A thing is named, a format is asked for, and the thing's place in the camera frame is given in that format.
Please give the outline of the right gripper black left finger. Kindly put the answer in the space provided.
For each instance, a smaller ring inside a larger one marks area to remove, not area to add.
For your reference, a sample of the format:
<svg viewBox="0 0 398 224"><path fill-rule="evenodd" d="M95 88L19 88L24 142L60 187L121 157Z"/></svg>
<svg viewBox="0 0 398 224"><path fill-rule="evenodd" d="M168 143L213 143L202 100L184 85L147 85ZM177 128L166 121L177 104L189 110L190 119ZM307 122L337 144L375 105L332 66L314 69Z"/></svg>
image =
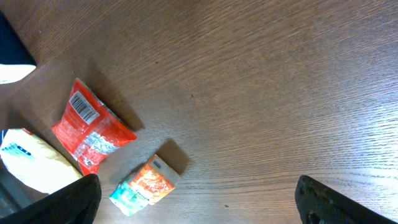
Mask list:
<svg viewBox="0 0 398 224"><path fill-rule="evenodd" d="M1 219L3 224L93 223L101 201L101 185L96 174L86 175Z"/></svg>

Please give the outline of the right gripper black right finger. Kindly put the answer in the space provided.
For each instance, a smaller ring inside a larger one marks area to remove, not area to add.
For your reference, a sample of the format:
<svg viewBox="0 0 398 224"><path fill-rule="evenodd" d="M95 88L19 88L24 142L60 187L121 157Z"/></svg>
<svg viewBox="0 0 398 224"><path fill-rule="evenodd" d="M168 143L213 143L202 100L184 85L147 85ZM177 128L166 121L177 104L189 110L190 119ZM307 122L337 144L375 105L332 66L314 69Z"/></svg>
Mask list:
<svg viewBox="0 0 398 224"><path fill-rule="evenodd" d="M396 224L307 175L298 180L295 203L306 224Z"/></svg>

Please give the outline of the yellow snack bag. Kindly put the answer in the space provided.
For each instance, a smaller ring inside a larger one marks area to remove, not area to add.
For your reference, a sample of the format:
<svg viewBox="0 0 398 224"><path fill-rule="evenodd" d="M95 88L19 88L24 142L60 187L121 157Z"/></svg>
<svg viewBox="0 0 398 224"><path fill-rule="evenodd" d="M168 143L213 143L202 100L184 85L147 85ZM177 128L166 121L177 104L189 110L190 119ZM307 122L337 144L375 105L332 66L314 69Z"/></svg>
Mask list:
<svg viewBox="0 0 398 224"><path fill-rule="evenodd" d="M83 177L51 145L24 128L1 131L1 160L14 177L43 194Z"/></svg>

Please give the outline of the red Hacks candy bag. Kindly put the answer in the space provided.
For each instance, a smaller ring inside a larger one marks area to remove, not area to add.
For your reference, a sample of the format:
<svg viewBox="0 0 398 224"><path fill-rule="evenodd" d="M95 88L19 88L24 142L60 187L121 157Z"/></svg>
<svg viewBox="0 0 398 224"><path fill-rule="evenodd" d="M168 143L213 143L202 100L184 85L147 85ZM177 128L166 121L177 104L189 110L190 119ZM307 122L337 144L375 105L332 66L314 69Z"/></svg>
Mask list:
<svg viewBox="0 0 398 224"><path fill-rule="evenodd" d="M75 79L63 116L52 131L84 175L96 174L110 154L137 139L79 78Z"/></svg>

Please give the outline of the orange tissue pack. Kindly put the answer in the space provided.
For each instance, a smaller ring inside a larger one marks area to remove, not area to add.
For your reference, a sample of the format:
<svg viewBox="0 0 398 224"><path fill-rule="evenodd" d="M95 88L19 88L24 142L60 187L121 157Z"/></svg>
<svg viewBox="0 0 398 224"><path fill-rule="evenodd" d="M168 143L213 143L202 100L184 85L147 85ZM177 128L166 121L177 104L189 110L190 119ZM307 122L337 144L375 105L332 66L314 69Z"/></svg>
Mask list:
<svg viewBox="0 0 398 224"><path fill-rule="evenodd" d="M180 175L158 155L153 155L128 182L148 204L154 205L176 187Z"/></svg>

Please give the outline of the teal tissue pack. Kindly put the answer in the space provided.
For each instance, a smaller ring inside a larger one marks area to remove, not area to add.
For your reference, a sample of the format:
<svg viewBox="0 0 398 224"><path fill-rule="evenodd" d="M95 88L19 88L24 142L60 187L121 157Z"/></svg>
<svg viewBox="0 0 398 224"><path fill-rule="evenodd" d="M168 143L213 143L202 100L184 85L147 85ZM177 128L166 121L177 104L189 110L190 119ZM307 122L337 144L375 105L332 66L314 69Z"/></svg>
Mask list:
<svg viewBox="0 0 398 224"><path fill-rule="evenodd" d="M148 206L147 200L133 190L127 182L121 182L115 191L109 196L115 206L127 217Z"/></svg>

